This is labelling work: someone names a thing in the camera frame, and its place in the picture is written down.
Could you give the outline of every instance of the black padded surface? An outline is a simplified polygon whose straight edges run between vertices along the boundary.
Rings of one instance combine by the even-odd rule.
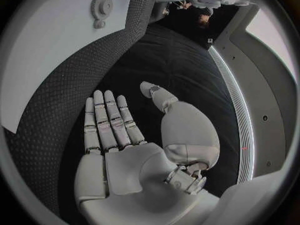
[[[16,134],[5,131],[14,162],[27,185],[59,214],[58,178],[62,154],[81,109],[106,72],[145,31],[152,0],[130,0],[126,28],[82,48],[40,85]]]
[[[216,166],[206,172],[205,188],[220,197],[237,182],[240,140],[230,95],[211,56],[188,38],[153,24],[97,86],[103,92],[112,90],[115,96],[126,96],[128,107],[146,140],[161,146],[163,114],[151,99],[141,94],[142,81],[168,89],[210,118],[219,136],[220,157]],[[78,221],[73,184],[79,160],[84,155],[84,117],[82,110],[61,163],[59,197],[64,199],[60,211],[72,224]]]

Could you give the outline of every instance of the robot finger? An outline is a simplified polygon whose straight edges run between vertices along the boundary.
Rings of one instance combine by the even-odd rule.
[[[100,150],[95,121],[94,100],[91,97],[85,102],[84,147],[86,153],[89,153],[91,150]]]
[[[166,89],[155,84],[143,81],[140,86],[141,93],[146,98],[152,98],[155,106],[163,113],[168,112],[168,107],[178,101],[178,98]]]
[[[126,98],[123,95],[117,97],[117,106],[125,123],[126,131],[133,145],[146,144],[145,138],[128,109]]]
[[[95,116],[102,148],[104,152],[107,152],[111,148],[117,148],[118,144],[113,134],[111,124],[108,120],[102,92],[96,90],[93,94],[93,97]]]
[[[118,110],[114,95],[112,91],[107,90],[104,93],[104,99],[106,103],[106,109],[108,118],[112,126],[114,135],[121,149],[131,144],[130,138],[127,134],[124,121]]]

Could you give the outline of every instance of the perforated gray surface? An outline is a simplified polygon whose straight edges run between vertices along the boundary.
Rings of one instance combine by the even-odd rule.
[[[106,72],[147,28],[153,0],[130,0],[126,27],[82,48],[58,66],[29,101],[16,134],[5,131],[27,185],[59,214],[58,177],[66,141],[81,109]]]

